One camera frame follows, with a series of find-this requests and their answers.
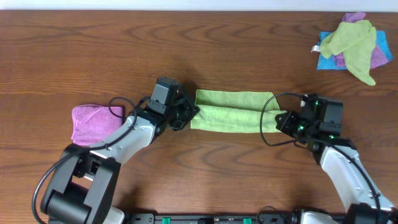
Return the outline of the green microfiber cloth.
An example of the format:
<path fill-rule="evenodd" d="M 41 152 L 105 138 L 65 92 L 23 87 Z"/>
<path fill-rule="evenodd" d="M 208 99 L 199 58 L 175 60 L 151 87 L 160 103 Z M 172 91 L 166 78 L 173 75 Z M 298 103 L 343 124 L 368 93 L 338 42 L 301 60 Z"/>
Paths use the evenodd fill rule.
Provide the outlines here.
<path fill-rule="evenodd" d="M 192 129 L 220 133 L 276 133 L 275 116 L 282 114 L 271 92 L 197 90 L 200 108 Z"/>

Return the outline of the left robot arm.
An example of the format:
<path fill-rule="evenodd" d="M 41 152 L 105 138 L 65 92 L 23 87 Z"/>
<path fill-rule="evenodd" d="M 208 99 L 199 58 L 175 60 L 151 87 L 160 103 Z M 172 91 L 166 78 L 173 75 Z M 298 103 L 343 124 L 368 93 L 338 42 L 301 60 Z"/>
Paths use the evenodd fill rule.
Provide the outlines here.
<path fill-rule="evenodd" d="M 199 110 L 182 84 L 158 78 L 151 96 L 133 103 L 115 132 L 89 146 L 64 149 L 38 184 L 49 181 L 40 205 L 38 193 L 32 196 L 35 219 L 42 223 L 44 213 L 49 223 L 125 223 L 126 214 L 112 205 L 121 166 L 166 129 L 183 129 Z"/>

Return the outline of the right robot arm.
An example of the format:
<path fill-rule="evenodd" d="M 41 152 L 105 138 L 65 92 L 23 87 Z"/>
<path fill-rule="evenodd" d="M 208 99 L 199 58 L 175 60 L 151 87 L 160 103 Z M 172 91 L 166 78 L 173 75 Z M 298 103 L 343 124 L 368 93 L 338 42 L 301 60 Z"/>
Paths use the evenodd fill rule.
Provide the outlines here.
<path fill-rule="evenodd" d="M 301 97 L 301 111 L 276 116 L 276 128 L 306 145 L 331 179 L 345 208 L 344 223 L 397 223 L 397 207 L 378 189 L 362 165 L 353 141 L 341 138 L 343 102 Z"/>

